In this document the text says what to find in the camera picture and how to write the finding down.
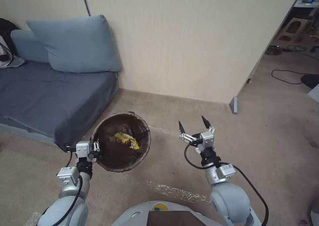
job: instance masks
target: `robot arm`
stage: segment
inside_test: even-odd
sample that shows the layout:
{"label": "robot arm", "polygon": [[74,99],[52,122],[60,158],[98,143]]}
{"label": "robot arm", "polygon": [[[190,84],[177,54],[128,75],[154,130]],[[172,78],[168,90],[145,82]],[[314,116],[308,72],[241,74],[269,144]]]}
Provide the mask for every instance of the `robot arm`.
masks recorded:
{"label": "robot arm", "polygon": [[[246,222],[245,226],[262,225],[250,206],[250,200],[245,191],[239,186],[229,182],[229,179],[236,173],[235,167],[232,164],[220,162],[220,157],[218,157],[214,151],[215,128],[212,127],[209,121],[203,116],[202,119],[207,131],[192,136],[185,133],[182,124],[179,122],[179,137],[188,143],[184,152],[186,160],[195,168],[205,170],[206,179],[212,187],[212,193],[210,195],[212,205],[219,217],[223,220],[225,226],[234,226],[234,223],[243,222]],[[186,151],[189,146],[194,146],[196,152],[200,154],[202,167],[196,166],[188,160]],[[267,223],[267,212],[268,208],[266,208],[266,217],[263,225]]]}
{"label": "robot arm", "polygon": [[84,226],[88,216],[85,199],[90,189],[92,164],[99,156],[98,142],[91,149],[89,141],[81,141],[68,151],[76,152],[76,167],[61,168],[56,175],[61,190],[59,199],[41,216],[38,226]]}

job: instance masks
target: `white powder stain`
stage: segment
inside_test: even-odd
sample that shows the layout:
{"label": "white powder stain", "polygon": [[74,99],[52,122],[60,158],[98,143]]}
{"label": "white powder stain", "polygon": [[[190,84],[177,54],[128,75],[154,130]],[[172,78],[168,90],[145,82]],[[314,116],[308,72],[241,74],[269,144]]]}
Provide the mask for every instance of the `white powder stain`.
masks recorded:
{"label": "white powder stain", "polygon": [[168,133],[168,134],[171,134],[168,130],[166,130],[166,129],[163,129],[163,128],[157,128],[157,127],[152,127],[152,126],[150,126],[149,125],[149,127],[150,128],[152,128],[152,129],[157,129],[157,130],[160,130],[160,131],[162,131],[163,133]]}
{"label": "white powder stain", "polygon": [[40,217],[41,217],[40,213],[33,212],[31,216],[28,218],[27,222],[24,224],[24,226],[36,225]]}
{"label": "white powder stain", "polygon": [[156,184],[155,182],[146,180],[148,186],[150,186],[154,191],[159,192],[162,195],[172,196],[174,198],[178,198],[187,202],[205,202],[210,203],[208,197],[195,194],[183,189],[174,188],[171,186],[163,185],[163,184]]}

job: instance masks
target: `white wall panel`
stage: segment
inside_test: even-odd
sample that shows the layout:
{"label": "white wall panel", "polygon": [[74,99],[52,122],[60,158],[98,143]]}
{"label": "white wall panel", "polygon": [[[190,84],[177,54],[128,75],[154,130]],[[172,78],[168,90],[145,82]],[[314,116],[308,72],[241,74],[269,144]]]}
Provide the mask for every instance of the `white wall panel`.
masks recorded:
{"label": "white wall panel", "polygon": [[22,29],[26,20],[67,19],[87,16],[83,0],[0,0],[0,18]]}
{"label": "white wall panel", "polygon": [[229,103],[295,0],[88,0],[104,14],[120,86]]}

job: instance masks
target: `yellow snack wrapper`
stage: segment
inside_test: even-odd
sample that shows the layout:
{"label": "yellow snack wrapper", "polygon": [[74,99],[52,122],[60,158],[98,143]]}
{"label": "yellow snack wrapper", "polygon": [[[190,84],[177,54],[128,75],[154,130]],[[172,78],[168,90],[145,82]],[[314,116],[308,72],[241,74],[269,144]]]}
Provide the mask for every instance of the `yellow snack wrapper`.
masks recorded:
{"label": "yellow snack wrapper", "polygon": [[138,150],[140,148],[135,138],[131,137],[128,134],[119,132],[119,133],[116,133],[114,137],[118,142],[121,142],[125,145],[128,144],[129,148],[132,148],[134,150]]}

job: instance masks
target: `trash can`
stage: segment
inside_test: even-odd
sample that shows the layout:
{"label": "trash can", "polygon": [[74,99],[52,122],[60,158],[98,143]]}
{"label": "trash can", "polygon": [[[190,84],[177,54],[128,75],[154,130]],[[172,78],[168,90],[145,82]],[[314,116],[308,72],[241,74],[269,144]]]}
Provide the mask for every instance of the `trash can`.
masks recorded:
{"label": "trash can", "polygon": [[[139,148],[132,149],[118,142],[117,133],[135,138]],[[115,113],[103,119],[95,128],[91,144],[98,141],[101,157],[96,161],[107,171],[124,172],[136,167],[147,155],[151,146],[151,133],[146,122],[134,112]]]}

